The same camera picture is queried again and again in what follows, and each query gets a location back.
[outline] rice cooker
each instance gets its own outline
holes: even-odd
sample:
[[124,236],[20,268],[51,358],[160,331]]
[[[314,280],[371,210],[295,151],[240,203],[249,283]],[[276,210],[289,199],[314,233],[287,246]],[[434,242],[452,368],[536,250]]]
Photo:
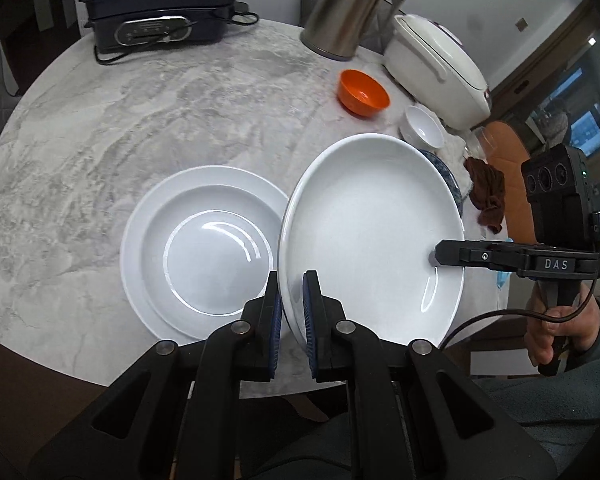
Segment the rice cooker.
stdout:
[[456,130],[491,115],[489,86],[458,38],[415,14],[394,16],[393,25],[384,65],[417,101]]

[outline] kettle handle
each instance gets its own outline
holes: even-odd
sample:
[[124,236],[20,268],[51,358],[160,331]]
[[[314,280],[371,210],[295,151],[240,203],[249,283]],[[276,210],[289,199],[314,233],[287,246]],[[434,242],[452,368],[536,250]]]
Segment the kettle handle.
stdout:
[[384,20],[384,23],[380,26],[380,30],[384,30],[384,28],[389,25],[392,17],[396,14],[396,12],[398,12],[398,10],[400,10],[400,6],[404,3],[404,0],[391,0],[391,3],[392,5],[389,15],[387,16],[387,19]]

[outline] small white bowl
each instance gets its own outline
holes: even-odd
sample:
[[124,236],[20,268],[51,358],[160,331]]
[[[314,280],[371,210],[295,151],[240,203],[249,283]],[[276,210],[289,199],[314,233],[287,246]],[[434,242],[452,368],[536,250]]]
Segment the small white bowl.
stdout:
[[400,134],[418,150],[439,150],[445,143],[442,125],[418,106],[407,106],[400,119]]

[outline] white bowl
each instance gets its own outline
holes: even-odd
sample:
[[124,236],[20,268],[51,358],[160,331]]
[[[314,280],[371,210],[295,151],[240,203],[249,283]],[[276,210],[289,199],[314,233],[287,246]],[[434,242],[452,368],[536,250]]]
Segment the white bowl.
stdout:
[[456,203],[438,170],[394,137],[336,142],[304,172],[289,199],[278,249],[278,284],[296,339],[306,346],[302,276],[316,270],[325,296],[385,340],[438,345],[456,314],[464,269],[435,267],[444,239],[464,239]]
[[442,124],[419,106],[407,106],[400,119],[400,134],[418,150],[439,150],[445,143]]
[[286,195],[249,171],[200,166],[138,203],[120,247],[131,306],[158,338],[186,344],[239,319],[264,293]]

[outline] person's hand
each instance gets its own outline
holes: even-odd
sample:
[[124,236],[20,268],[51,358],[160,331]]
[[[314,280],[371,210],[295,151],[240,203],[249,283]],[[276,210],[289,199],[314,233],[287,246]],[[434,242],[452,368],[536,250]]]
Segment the person's hand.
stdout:
[[[580,301],[589,293],[589,287],[584,283],[580,285]],[[527,310],[535,310],[552,317],[568,316],[576,310],[575,306],[556,306],[544,312],[545,304],[542,300],[540,287],[536,283],[527,303]],[[529,352],[529,359],[533,366],[549,364],[554,358],[554,337],[565,335],[571,338],[573,347],[578,352],[586,352],[593,346],[600,330],[600,308],[595,298],[592,297],[583,311],[566,323],[549,323],[533,317],[526,318],[525,346]]]

